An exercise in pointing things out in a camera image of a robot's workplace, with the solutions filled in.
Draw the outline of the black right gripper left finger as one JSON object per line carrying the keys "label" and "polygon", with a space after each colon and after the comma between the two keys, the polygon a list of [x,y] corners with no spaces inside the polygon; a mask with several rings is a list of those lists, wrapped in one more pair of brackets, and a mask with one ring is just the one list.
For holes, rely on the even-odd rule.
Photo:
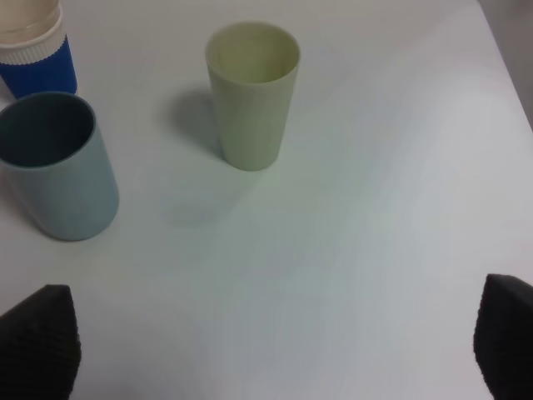
{"label": "black right gripper left finger", "polygon": [[81,361],[68,285],[48,284],[1,316],[2,399],[68,399]]}

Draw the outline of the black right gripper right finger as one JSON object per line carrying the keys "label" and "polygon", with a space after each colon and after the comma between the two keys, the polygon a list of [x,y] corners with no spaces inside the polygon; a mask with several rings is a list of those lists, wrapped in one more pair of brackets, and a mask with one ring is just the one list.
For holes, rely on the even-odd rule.
{"label": "black right gripper right finger", "polygon": [[532,286],[489,274],[473,337],[476,363],[494,399],[532,398]]}

